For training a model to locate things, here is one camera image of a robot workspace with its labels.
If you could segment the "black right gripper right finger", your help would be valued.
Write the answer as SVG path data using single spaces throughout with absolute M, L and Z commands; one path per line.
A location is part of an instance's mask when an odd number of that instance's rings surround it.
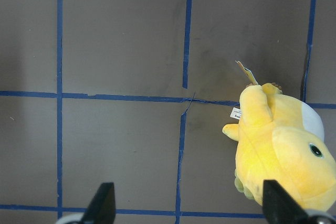
M 335 223 L 327 212 L 303 209 L 276 180 L 264 180 L 262 203 L 268 223 Z

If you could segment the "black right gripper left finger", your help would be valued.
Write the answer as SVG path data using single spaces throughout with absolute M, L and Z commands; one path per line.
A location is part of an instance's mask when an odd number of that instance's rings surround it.
M 56 223 L 114 223 L 115 203 L 114 183 L 102 183 L 84 213 L 63 216 Z

